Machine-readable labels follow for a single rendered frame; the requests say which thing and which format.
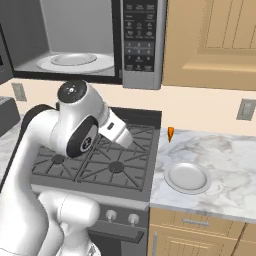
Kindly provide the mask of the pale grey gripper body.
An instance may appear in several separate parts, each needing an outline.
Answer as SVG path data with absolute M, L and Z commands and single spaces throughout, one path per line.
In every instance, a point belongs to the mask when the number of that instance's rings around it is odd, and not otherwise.
M 133 137 L 126 126 L 114 126 L 113 142 L 128 148 L 133 142 Z

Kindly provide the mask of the grey round plate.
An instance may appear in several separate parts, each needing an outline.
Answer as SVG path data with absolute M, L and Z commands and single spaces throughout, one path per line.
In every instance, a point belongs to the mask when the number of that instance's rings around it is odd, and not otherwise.
M 169 165 L 164 171 L 164 178 L 172 189 L 188 195 L 204 193 L 212 182 L 204 167 L 190 162 Z

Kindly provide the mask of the white microwave turntable plate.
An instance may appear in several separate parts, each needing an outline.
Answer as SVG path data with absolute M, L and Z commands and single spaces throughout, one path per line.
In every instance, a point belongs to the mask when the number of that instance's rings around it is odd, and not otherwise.
M 62 53 L 40 59 L 43 70 L 66 74 L 91 74 L 114 66 L 114 57 L 97 53 Z

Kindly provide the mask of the grey microwave oven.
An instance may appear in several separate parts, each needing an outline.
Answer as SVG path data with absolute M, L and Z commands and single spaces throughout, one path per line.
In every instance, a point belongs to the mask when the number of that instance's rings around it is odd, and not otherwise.
M 0 0 L 13 78 L 158 90 L 166 11 L 167 0 Z M 106 54 L 114 57 L 114 66 L 91 74 L 37 66 L 40 59 L 62 53 Z

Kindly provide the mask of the grey microwave door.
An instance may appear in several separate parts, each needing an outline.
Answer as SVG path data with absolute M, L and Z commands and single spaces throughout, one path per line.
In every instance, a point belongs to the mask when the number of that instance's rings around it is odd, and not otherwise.
M 13 78 L 13 67 L 10 60 L 7 43 L 0 24 L 0 85 Z

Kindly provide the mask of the black gas stove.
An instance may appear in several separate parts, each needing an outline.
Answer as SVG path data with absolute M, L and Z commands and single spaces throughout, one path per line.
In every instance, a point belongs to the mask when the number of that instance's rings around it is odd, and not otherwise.
M 99 220 L 88 231 L 127 236 L 144 232 L 138 244 L 89 234 L 102 256 L 147 256 L 149 202 L 162 113 L 118 107 L 113 112 L 132 134 L 133 143 L 128 148 L 103 136 L 74 159 L 42 147 L 32 169 L 32 188 L 37 194 L 60 190 L 96 200 L 100 204 Z M 112 222 L 106 218 L 108 210 L 117 213 Z M 139 216 L 138 224 L 128 222 L 130 214 Z

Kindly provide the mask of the dark grey toaster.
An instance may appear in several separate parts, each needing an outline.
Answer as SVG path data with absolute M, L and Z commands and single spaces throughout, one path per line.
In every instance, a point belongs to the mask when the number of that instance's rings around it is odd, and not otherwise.
M 0 138 L 20 121 L 20 114 L 12 97 L 0 96 Z

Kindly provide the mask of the light wood cupboard door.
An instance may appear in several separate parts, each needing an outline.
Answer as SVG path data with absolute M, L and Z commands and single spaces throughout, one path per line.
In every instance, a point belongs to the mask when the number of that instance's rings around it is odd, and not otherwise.
M 154 232 L 157 232 L 156 256 L 231 256 L 237 243 L 236 239 L 151 225 L 148 256 L 152 256 Z

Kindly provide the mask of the light wood drawer front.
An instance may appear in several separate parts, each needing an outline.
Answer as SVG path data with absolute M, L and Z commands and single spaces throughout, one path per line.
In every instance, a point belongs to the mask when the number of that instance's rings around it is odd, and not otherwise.
M 202 222 L 208 221 L 209 226 L 184 223 L 182 222 L 182 218 Z M 150 223 L 164 227 L 184 229 L 234 239 L 237 239 L 240 236 L 245 225 L 244 222 L 159 208 L 150 209 Z

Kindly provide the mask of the grey wall outlet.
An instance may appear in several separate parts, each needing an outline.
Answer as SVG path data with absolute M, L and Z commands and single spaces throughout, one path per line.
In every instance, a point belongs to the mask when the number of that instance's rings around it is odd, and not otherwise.
M 255 109 L 256 109 L 256 100 L 242 99 L 236 119 L 251 121 Z
M 12 83 L 13 92 L 17 101 L 27 101 L 22 83 Z

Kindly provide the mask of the light wood wall cupboard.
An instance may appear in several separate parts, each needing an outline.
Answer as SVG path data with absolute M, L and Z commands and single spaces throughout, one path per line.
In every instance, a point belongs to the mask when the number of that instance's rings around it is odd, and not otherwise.
M 256 91 L 256 0 L 168 0 L 163 84 Z

